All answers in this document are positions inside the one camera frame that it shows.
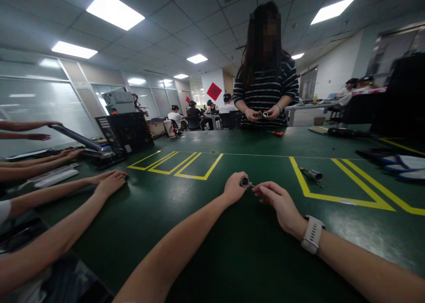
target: green table surface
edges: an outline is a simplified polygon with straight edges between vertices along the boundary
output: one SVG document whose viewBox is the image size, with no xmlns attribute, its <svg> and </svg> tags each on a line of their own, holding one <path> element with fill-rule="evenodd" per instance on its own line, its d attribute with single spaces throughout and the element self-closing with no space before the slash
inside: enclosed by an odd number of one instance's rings
<svg viewBox="0 0 425 303">
<path fill-rule="evenodd" d="M 109 198 L 92 225 L 72 247 L 108 289 L 116 294 L 137 264 L 175 225 L 222 193 L 227 178 L 245 171 L 253 184 L 272 180 L 286 188 L 303 215 L 312 215 L 329 231 L 425 277 L 424 185 L 403 182 L 362 159 L 355 149 L 381 147 L 368 139 L 331 138 L 307 127 L 288 128 L 284 137 L 264 131 L 217 130 L 185 132 L 159 138 L 151 150 L 136 153 L 116 168 L 129 173 L 128 184 Z M 165 162 L 145 168 L 171 152 Z M 202 152 L 181 174 L 193 152 Z M 223 154 L 207 180 L 204 176 Z M 309 191 L 337 201 L 306 197 L 290 157 L 299 166 L 324 175 L 324 188 L 305 181 Z M 342 159 L 359 167 L 403 200 L 394 202 L 354 172 Z M 156 173 L 149 169 L 168 172 Z M 377 194 L 384 210 L 349 200 L 374 200 L 337 164 L 349 169 Z M 73 180 L 95 175 L 86 164 Z M 86 188 L 37 208 L 54 225 L 87 200 Z M 310 255 L 279 227 L 275 211 L 260 204 L 248 190 L 218 219 L 207 238 L 174 283 L 168 302 L 362 302 L 364 298 L 320 258 Z"/>
</svg>

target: bracelet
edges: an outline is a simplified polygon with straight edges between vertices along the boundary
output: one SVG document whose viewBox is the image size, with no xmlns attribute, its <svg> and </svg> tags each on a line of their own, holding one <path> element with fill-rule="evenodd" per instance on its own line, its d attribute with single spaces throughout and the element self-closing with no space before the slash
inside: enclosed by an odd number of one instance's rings
<svg viewBox="0 0 425 303">
<path fill-rule="evenodd" d="M 281 114 L 283 112 L 283 107 L 280 106 L 279 104 L 275 104 L 273 105 L 273 107 L 277 106 L 279 108 L 279 113 Z"/>
</svg>

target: red decoration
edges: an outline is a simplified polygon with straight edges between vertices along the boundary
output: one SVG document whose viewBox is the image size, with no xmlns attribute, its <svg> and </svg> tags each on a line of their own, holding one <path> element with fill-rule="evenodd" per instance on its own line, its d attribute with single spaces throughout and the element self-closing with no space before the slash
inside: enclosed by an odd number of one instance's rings
<svg viewBox="0 0 425 303">
<path fill-rule="evenodd" d="M 215 85 L 214 83 L 212 83 L 211 86 L 208 89 L 207 94 L 214 101 L 216 101 L 221 92 L 222 92 L 222 90 L 217 85 Z"/>
</svg>

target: striped shirt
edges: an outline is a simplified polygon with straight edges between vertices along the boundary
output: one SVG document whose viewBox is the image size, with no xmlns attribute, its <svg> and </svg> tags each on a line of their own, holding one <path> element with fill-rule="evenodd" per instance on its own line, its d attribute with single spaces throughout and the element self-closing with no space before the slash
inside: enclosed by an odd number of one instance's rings
<svg viewBox="0 0 425 303">
<path fill-rule="evenodd" d="M 254 71 L 254 77 L 250 88 L 246 90 L 241 78 L 242 68 L 239 69 L 233 88 L 233 103 L 244 100 L 245 104 L 254 111 L 267 111 L 277 104 L 284 95 L 292 97 L 290 105 L 299 102 L 298 79 L 295 61 L 282 55 L 282 72 L 276 78 L 275 70 Z M 251 122 L 245 115 L 242 117 L 241 125 L 249 128 L 277 128 L 287 127 L 285 112 L 282 112 L 276 119 L 260 119 Z"/>
</svg>

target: white smartwatch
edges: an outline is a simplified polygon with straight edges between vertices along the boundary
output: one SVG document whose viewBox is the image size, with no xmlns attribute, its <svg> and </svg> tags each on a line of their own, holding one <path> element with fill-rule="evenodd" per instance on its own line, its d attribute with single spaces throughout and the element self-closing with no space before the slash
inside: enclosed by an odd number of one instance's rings
<svg viewBox="0 0 425 303">
<path fill-rule="evenodd" d="M 322 235 L 322 229 L 325 229 L 325 224 L 309 215 L 305 216 L 305 218 L 309 221 L 309 225 L 301 241 L 301 246 L 311 254 L 316 254 L 319 249 L 319 241 Z"/>
</svg>

